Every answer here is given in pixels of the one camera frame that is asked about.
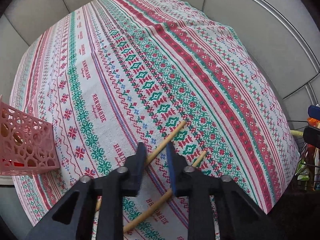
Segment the wooden chopstick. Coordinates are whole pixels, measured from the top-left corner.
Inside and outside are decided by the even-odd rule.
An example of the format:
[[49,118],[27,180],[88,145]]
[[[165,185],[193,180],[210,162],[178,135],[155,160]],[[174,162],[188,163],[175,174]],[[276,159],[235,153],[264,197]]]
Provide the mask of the wooden chopstick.
[[[160,152],[160,150],[154,150],[147,157],[146,160],[152,161],[153,159],[155,159],[157,154],[159,154],[159,152]],[[202,159],[204,158],[206,153],[207,153],[206,150],[202,151],[201,154],[196,159],[196,161],[192,164],[192,167],[196,167],[202,161]],[[149,206],[149,208],[145,212],[143,212],[138,217],[136,217],[134,220],[132,220],[131,222],[126,224],[123,227],[123,233],[127,233],[128,231],[133,230],[138,224],[140,224],[141,222],[143,222],[144,220],[149,218],[153,213],[155,213],[156,210],[158,210],[161,207],[161,205],[163,205],[167,200],[169,200],[172,197],[172,195],[173,195],[172,189],[168,189],[168,191],[165,194],[163,194],[159,200],[157,200],[151,206]]]
[[146,157],[146,161],[144,166],[147,167],[156,157],[157,155],[165,148],[166,144],[171,141],[175,135],[185,126],[187,122],[182,120],[178,126],[156,147],[155,150]]

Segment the red plastic spoon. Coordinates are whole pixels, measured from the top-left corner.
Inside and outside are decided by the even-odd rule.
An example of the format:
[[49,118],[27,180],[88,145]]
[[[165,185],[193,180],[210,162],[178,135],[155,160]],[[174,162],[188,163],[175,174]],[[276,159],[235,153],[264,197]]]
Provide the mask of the red plastic spoon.
[[19,163],[12,160],[2,159],[2,165],[4,167],[24,167],[24,163]]

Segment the patterned striped tablecloth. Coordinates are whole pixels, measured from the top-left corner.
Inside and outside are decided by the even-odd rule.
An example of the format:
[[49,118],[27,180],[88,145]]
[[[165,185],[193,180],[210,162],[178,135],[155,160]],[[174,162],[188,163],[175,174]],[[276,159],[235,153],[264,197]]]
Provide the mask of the patterned striped tablecloth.
[[174,145],[230,175],[268,212],[298,150],[281,106],[235,31],[178,0],[94,0],[23,55],[10,104],[53,126],[61,168],[14,178],[35,225],[83,175],[102,177],[143,142]]

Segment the pink perforated utensil basket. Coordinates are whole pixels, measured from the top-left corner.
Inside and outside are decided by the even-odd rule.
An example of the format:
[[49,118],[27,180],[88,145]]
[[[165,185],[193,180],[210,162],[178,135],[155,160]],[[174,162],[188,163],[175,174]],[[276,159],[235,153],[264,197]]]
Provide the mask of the pink perforated utensil basket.
[[[52,124],[1,102],[1,175],[22,176],[57,170]],[[4,167],[2,159],[24,163],[24,167]]]

